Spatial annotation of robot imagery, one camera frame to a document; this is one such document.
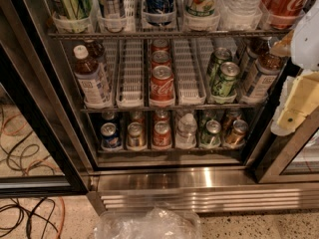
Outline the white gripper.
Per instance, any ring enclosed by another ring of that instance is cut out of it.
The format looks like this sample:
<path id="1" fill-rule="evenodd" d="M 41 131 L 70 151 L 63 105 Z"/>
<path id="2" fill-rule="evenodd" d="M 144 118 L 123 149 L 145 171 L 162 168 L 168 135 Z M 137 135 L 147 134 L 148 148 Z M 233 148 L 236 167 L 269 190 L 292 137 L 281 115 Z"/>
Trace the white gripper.
<path id="1" fill-rule="evenodd" d="M 295 78 L 288 77 L 283 84 L 270 130 L 285 136 L 299 128 L 319 107 L 319 0 L 294 31 L 274 43 L 270 53 L 278 57 L 291 56 L 294 65 L 311 70 Z"/>

